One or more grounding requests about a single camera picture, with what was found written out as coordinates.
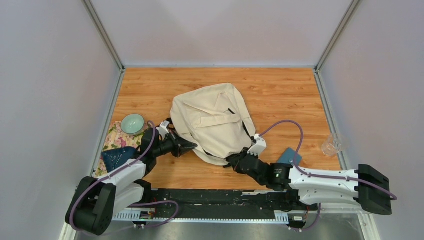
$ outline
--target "cream canvas bag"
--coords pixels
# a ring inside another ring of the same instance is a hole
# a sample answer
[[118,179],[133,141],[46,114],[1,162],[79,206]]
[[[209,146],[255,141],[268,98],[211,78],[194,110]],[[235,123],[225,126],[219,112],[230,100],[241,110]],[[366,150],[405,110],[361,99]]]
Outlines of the cream canvas bag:
[[225,158],[252,146],[256,129],[240,92],[230,83],[176,96],[170,111],[177,133],[197,144],[203,161],[225,166]]

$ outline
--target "wood grain surface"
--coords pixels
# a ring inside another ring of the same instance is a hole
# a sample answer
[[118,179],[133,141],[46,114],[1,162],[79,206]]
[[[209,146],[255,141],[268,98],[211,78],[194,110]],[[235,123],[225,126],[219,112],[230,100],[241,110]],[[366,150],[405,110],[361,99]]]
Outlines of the wood grain surface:
[[[173,98],[205,86],[231,83],[243,95],[261,133],[275,122],[291,119],[303,127],[301,166],[339,170],[337,157],[327,157],[321,144],[330,134],[320,94],[310,68],[128,68],[123,78],[112,122],[137,113],[159,125],[170,116]],[[282,123],[264,135],[266,150],[260,159],[278,160],[286,148],[296,149],[299,130]],[[180,158],[158,157],[144,178],[153,188],[264,190],[253,179],[203,162],[193,152]]]

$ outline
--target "light green bowl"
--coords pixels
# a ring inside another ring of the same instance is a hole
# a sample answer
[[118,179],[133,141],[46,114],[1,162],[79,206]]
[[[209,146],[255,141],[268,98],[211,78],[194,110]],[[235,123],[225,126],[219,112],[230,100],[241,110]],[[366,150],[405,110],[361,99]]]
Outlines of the light green bowl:
[[122,132],[130,135],[141,134],[144,130],[145,119],[139,114],[130,114],[122,120],[120,128]]

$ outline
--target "metal floor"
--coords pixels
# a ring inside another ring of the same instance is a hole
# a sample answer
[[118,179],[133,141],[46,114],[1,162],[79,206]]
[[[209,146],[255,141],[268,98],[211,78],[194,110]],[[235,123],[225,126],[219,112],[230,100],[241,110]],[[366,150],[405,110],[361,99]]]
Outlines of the metal floor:
[[[79,233],[77,240],[363,240],[356,214],[322,214],[317,225],[305,232],[288,230],[285,225],[238,223],[169,223],[156,228],[128,229],[108,236],[90,237]],[[108,231],[130,226],[113,222]]]

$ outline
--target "white wall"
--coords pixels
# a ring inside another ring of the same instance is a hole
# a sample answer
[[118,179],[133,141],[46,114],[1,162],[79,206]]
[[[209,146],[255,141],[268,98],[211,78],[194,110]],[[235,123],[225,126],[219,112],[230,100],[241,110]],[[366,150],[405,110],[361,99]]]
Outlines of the white wall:
[[322,77],[353,165],[374,166],[399,197],[376,216],[382,240],[423,239],[424,1],[365,0]]
[[125,65],[318,63],[351,0],[93,0]]
[[119,71],[79,0],[0,3],[0,239],[56,240]]

